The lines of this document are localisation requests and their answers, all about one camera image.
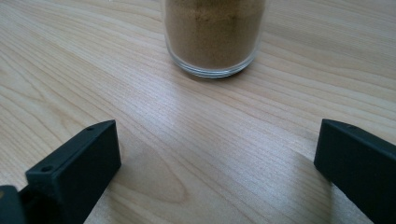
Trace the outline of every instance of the glass jar base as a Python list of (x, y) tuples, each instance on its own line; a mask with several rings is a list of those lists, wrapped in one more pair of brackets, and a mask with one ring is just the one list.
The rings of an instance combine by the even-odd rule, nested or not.
[(224, 69), (205, 69), (201, 67), (196, 67), (191, 64), (185, 63), (182, 60), (180, 60), (173, 52), (172, 50), (168, 49), (169, 54), (172, 56), (172, 59), (174, 62), (182, 68), (184, 71), (198, 76), (198, 77), (209, 77), (209, 78), (218, 78), (218, 77), (229, 77), (231, 75), (234, 75), (240, 71), (242, 71), (244, 68), (246, 68), (255, 58), (255, 54), (250, 54), (248, 58), (246, 58), (244, 61), (241, 63), (232, 66), (232, 67), (227, 67)]

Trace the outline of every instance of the jar of brown powder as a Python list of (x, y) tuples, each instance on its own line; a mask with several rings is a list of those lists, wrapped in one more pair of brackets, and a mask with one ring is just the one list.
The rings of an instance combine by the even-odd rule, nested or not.
[(227, 77), (254, 59), (265, 0), (162, 0), (162, 5), (168, 51), (184, 70)]

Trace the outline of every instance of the jar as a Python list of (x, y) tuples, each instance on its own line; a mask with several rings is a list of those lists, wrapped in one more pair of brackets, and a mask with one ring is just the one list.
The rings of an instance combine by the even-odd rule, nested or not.
[(200, 77), (227, 77), (248, 66), (261, 37), (265, 0), (162, 0), (168, 51)]

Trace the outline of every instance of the wooden table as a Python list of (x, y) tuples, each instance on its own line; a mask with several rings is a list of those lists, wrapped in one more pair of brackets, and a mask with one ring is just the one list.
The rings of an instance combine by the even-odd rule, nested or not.
[(158, 0), (0, 1), (0, 185), (115, 119), (87, 223), (370, 223), (314, 167), (322, 119), (396, 144), (396, 2), (273, 0), (239, 75), (185, 74)]

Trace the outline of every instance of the light wood surface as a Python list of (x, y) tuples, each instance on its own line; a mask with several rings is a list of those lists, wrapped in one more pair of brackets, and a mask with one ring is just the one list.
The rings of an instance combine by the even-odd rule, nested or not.
[(396, 2), (273, 0), (255, 61), (171, 61), (160, 2), (0, 1), (0, 185), (115, 119), (122, 167), (86, 223), (370, 223), (314, 167), (322, 119), (396, 144)]

